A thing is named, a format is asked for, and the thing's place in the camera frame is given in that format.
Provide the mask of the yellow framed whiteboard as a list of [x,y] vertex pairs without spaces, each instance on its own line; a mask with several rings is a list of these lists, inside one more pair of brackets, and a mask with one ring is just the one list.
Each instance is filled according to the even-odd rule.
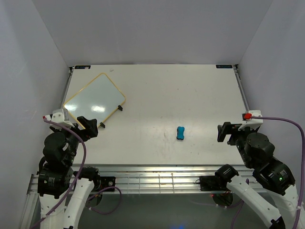
[[122,110],[126,97],[106,73],[101,73],[68,99],[63,107],[77,123],[85,128],[82,116],[97,120],[97,127],[116,111]]

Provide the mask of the blue whiteboard eraser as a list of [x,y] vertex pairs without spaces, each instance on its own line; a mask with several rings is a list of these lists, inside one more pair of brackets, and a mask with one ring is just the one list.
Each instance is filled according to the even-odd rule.
[[184,131],[185,128],[183,126],[177,127],[177,136],[176,136],[177,140],[184,140]]

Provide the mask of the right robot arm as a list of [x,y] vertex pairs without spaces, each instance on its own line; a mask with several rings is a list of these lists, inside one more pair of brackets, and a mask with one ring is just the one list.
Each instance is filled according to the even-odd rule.
[[274,157],[275,146],[269,138],[259,133],[262,124],[262,120],[225,122],[217,127],[217,141],[223,142],[229,135],[228,145],[237,147],[244,165],[253,170],[252,176],[272,197],[275,206],[256,193],[229,164],[215,172],[216,186],[237,194],[270,229],[303,229],[305,210],[295,178],[290,168]]

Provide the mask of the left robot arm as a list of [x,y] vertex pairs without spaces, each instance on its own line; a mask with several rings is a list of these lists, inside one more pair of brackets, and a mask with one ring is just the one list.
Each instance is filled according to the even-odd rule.
[[63,119],[54,122],[49,115],[43,120],[53,132],[44,140],[44,164],[38,171],[40,228],[76,229],[87,198],[101,186],[98,169],[84,165],[78,171],[72,169],[78,146],[97,137],[97,120],[79,116],[83,129]]

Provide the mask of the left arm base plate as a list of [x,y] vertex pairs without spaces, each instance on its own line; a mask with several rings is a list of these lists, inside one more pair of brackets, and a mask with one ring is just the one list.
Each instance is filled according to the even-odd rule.
[[105,190],[105,192],[114,192],[115,189],[113,188],[116,184],[116,177],[101,177],[99,176],[97,179],[97,185],[95,186],[93,191],[100,191],[107,187],[112,187],[108,190]]

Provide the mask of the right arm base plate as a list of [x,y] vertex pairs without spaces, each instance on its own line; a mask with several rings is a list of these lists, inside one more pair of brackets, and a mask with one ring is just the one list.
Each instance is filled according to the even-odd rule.
[[201,191],[228,191],[225,183],[216,176],[199,176],[195,184],[200,186]]

